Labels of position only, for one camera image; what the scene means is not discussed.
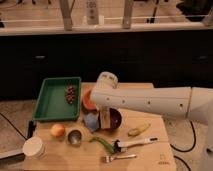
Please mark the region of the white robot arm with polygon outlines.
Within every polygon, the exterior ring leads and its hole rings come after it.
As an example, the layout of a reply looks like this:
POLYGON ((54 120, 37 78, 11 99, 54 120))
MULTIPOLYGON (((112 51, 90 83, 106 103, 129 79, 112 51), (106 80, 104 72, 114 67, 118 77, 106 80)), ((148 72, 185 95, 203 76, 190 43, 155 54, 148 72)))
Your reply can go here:
POLYGON ((99 109, 122 108, 187 118, 208 126, 199 171, 213 171, 213 88, 118 88, 118 78, 101 72, 90 99, 99 109))

